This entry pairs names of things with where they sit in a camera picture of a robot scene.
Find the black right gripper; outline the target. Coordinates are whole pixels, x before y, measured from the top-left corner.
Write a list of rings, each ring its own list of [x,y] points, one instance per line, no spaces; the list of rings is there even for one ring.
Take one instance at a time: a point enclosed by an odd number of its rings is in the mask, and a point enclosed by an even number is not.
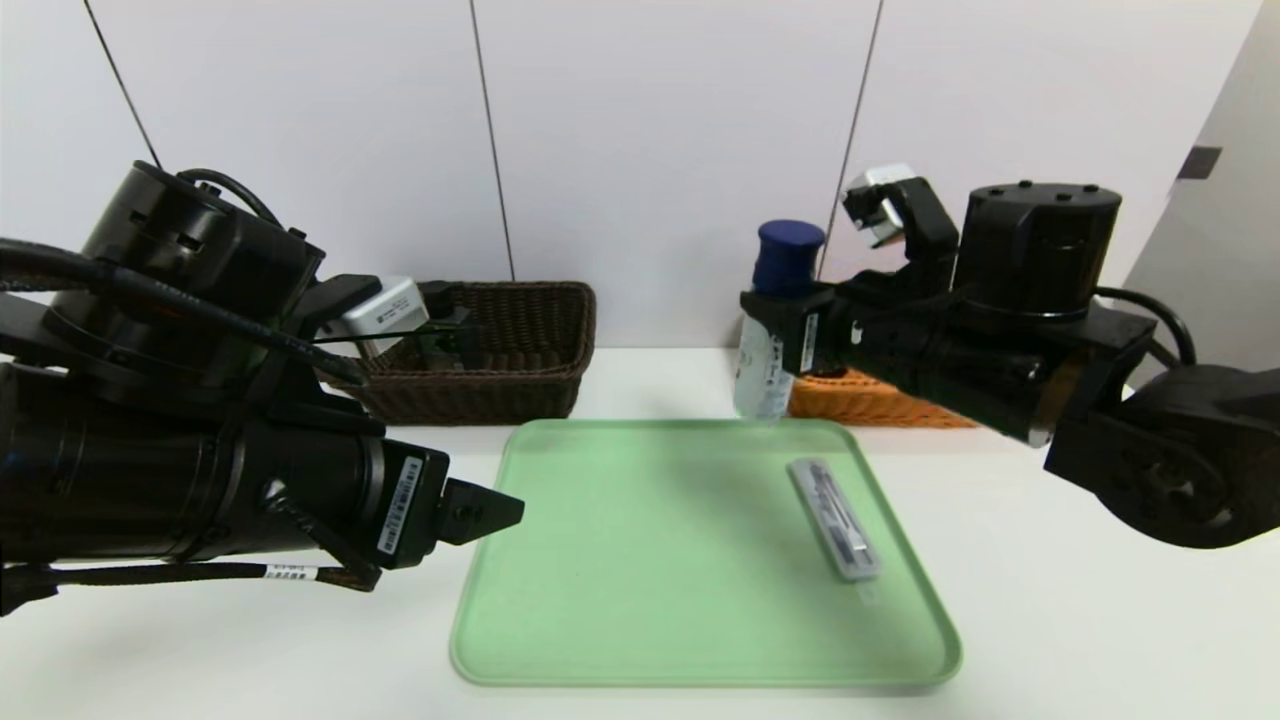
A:
[[[795,299],[740,295],[745,314],[780,346],[787,373],[859,372],[923,398],[954,350],[952,305],[947,295],[909,299],[854,286],[823,286]]]

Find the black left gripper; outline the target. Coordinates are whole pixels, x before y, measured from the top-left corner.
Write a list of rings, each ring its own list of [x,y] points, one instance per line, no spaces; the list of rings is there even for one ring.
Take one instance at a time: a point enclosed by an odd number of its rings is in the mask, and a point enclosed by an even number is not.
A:
[[[447,454],[383,434],[275,421],[248,427],[248,551],[316,550],[285,512],[268,510],[271,488],[365,562],[419,565],[435,543],[470,544],[520,524],[525,502],[445,477]],[[436,515],[436,537],[433,521]]]

